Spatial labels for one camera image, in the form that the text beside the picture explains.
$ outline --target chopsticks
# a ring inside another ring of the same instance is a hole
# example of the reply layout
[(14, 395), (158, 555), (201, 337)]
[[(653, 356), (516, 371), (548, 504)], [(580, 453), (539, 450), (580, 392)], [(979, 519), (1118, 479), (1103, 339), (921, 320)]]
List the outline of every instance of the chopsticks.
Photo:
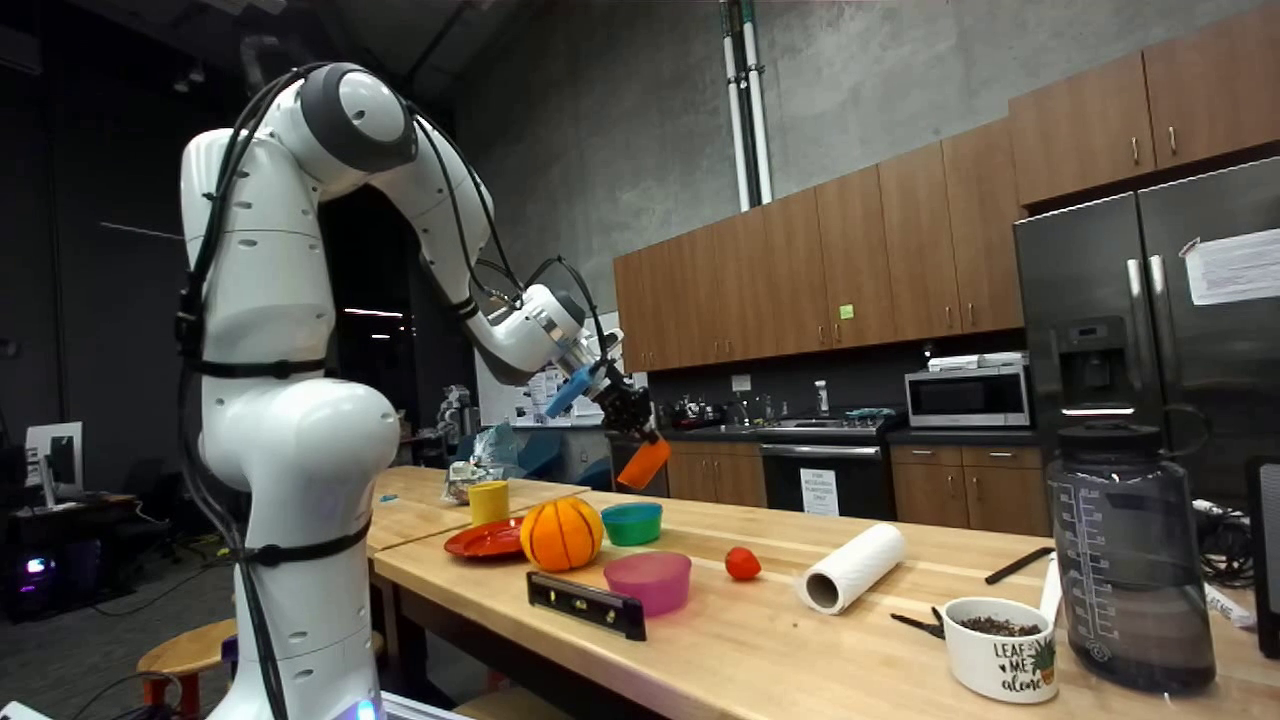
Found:
[(899, 625), (907, 625), (907, 628), (917, 628), (917, 633), (928, 633), (928, 638), (943, 641), (943, 625), (923, 625), (923, 619), (906, 617), (906, 614), (887, 614), (887, 617), (899, 619)]
[(1019, 560), (1011, 560), (1011, 565), (997, 569), (997, 573), (987, 578), (987, 585), (999, 585), (1004, 578), (1011, 578), (1011, 573), (1019, 573), (1019, 569), (1036, 565), (1036, 560), (1039, 560), (1039, 555), (1048, 555), (1048, 552), (1054, 552), (1054, 546), (1031, 547), (1028, 555), (1019, 555)]

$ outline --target mug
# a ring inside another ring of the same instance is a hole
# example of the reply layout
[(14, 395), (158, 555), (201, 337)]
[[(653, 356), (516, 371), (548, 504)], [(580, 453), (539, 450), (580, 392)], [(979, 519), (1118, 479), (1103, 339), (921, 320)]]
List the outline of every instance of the mug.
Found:
[(1054, 625), (1015, 602), (962, 595), (942, 610), (954, 675), (999, 705), (1048, 705), (1057, 697)]
[(509, 519), (509, 479), (470, 485), (474, 525)]

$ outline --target paper towel roll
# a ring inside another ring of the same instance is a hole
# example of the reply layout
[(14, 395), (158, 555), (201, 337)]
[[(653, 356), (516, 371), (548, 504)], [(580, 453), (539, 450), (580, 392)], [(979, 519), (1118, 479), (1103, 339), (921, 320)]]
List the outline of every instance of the paper towel roll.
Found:
[(840, 546), (832, 555), (816, 560), (803, 573), (800, 595), (816, 614), (844, 614), (906, 555), (907, 555), (906, 532), (893, 525), (873, 525), (867, 532)]

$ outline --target bowl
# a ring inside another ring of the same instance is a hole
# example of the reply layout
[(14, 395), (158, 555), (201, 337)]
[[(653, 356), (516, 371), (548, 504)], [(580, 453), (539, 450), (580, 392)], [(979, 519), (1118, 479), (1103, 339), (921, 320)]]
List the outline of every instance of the bowl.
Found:
[(942, 610), (954, 675), (999, 705), (1048, 705), (1057, 697), (1054, 625), (1015, 602), (962, 595)]
[(611, 504), (601, 519), (615, 547), (655, 546), (665, 532), (665, 504)]
[(638, 552), (605, 565), (605, 581), (615, 595), (630, 595), (645, 617), (665, 617), (688, 602), (691, 560), (684, 552)]

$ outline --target backsplash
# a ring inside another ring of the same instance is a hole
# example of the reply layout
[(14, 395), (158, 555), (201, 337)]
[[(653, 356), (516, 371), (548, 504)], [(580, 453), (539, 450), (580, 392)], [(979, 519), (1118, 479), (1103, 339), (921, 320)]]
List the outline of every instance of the backsplash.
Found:
[(844, 409), (893, 406), (906, 409), (906, 371), (923, 370), (934, 356), (954, 354), (999, 354), (1024, 347), (1024, 334), (987, 334), (987, 337), (954, 337), (934, 345), (885, 345), (885, 347), (852, 347), (852, 354), (819, 354), (819, 356), (786, 356), (786, 359), (752, 359), (752, 366), (717, 366), (717, 370), (684, 370), (684, 371), (653, 371), (648, 392), (659, 409), (659, 426), (667, 426), (667, 409), (675, 399), (723, 406), (739, 426), (739, 395), (731, 392), (731, 377), (752, 377), (752, 414), (771, 416), (816, 416), (816, 385), (829, 380), (832, 416)]

